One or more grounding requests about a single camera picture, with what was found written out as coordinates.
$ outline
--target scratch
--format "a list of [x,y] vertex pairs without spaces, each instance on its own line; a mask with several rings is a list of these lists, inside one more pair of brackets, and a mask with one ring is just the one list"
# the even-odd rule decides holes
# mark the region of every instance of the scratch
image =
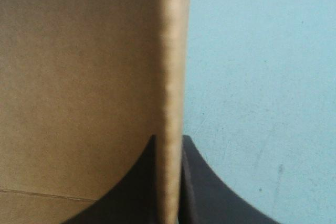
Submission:
[[269,141],[269,139],[271,138],[271,136],[275,133],[275,129],[276,129],[276,126],[277,126],[277,123],[274,123],[271,130],[269,131],[267,137],[265,138],[265,140],[263,141],[263,145],[260,149],[260,151],[258,152],[257,154],[257,158],[256,158],[256,161],[254,162],[254,170],[258,169],[258,166],[259,166],[259,162],[260,162],[260,159],[261,159],[261,156],[262,154],[264,153],[265,151],[265,148],[267,146],[267,143]]
[[194,132],[193,136],[195,136],[195,135],[198,133],[198,131],[202,128],[203,124],[204,124],[205,121],[209,118],[209,116],[210,116],[210,113],[208,113],[208,114],[206,115],[206,117],[203,119],[203,121],[201,122],[201,124],[199,125],[199,127],[198,127],[198,128],[196,129],[196,131]]
[[284,165],[283,164],[279,165],[277,186],[276,186],[275,191],[274,191],[274,200],[273,200],[273,206],[272,206],[272,215],[274,215],[275,207],[276,207],[277,202],[278,202],[280,185],[281,185],[281,179],[282,179],[282,175],[283,175],[283,171],[284,170],[285,170]]
[[223,153],[223,163],[225,163],[226,151],[230,147],[230,143],[231,143],[231,140],[227,140],[226,145],[225,145],[225,149],[224,149],[224,153]]

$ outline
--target blue surface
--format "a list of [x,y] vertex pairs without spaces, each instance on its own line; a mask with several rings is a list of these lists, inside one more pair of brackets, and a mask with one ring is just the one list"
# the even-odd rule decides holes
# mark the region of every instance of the blue surface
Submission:
[[184,133],[282,223],[336,223],[336,0],[191,0]]

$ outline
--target brown cardboard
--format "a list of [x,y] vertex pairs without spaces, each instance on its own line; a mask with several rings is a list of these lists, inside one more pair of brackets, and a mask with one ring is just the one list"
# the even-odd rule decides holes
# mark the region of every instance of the brown cardboard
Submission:
[[161,221],[176,220],[187,6],[0,0],[0,223],[27,213],[54,223],[87,207],[151,134]]
[[0,192],[1,224],[59,224],[92,202]]
[[189,0],[160,0],[159,46],[162,59],[163,125],[157,146],[159,219],[175,224],[180,192],[184,68]]
[[154,0],[0,5],[0,190],[98,199],[157,131]]

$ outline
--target wall stain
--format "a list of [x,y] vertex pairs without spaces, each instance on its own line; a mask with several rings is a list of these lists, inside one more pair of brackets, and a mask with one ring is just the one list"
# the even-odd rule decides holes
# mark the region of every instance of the wall stain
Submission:
[[274,191],[274,199],[273,199],[273,206],[272,206],[272,216],[274,216],[275,212],[275,207],[278,203],[278,198],[279,198],[279,192],[280,192],[280,186],[281,186],[281,179],[283,172],[285,171],[285,167],[283,164],[279,165],[278,167],[278,179],[277,179],[277,185]]

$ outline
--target cardboard seam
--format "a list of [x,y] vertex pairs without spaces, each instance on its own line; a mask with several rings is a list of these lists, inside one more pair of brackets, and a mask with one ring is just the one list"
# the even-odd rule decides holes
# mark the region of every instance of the cardboard seam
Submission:
[[67,199],[67,200],[73,200],[73,201],[85,201],[85,202],[96,202],[97,201],[96,199],[76,198],[76,197],[53,195],[53,194],[41,194],[41,193],[34,193],[31,191],[20,191],[20,190],[9,190],[9,189],[0,189],[0,194],[1,193],[21,194],[21,195],[38,196],[38,197],[45,197],[45,198]]

